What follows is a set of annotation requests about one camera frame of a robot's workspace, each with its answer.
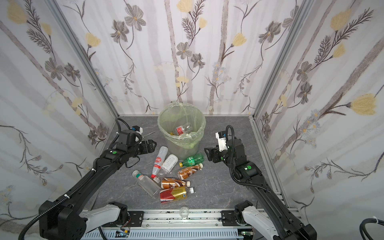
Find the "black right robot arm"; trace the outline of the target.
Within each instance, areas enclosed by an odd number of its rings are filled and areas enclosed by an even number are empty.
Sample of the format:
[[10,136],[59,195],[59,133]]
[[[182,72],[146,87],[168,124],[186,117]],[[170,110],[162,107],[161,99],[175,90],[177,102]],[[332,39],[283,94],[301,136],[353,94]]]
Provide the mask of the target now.
[[223,162],[229,168],[232,180],[248,188],[266,212],[265,215],[261,214],[255,205],[245,201],[235,208],[238,223],[252,226],[267,240],[317,239],[314,227],[299,220],[275,194],[261,170],[248,161],[241,139],[235,137],[234,128],[228,125],[216,137],[218,145],[204,149],[208,160]]

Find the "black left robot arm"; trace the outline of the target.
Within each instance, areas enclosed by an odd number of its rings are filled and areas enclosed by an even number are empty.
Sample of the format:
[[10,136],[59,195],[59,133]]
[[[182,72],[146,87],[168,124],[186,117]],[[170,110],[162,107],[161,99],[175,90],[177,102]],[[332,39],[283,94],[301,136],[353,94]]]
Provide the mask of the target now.
[[88,215],[83,213],[86,203],[110,176],[126,166],[131,158],[138,159],[156,149],[157,143],[145,140],[142,128],[127,126],[124,130],[121,124],[126,122],[121,118],[115,121],[117,135],[94,160],[91,170],[54,202],[45,201],[39,208],[39,214],[22,229],[18,237],[20,240],[35,223],[39,224],[40,236],[48,240],[80,240],[84,234],[104,225],[125,227],[130,224],[132,216],[127,206],[117,202],[111,202]]

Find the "small red label bottle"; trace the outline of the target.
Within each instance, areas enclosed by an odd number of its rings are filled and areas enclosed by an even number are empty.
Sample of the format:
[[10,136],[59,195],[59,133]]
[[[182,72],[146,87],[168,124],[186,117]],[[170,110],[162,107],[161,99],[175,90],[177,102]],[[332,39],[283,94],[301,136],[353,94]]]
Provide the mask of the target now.
[[186,123],[184,125],[180,125],[176,127],[172,132],[171,135],[173,136],[181,136],[183,134],[189,134],[193,131],[193,127],[190,123]]

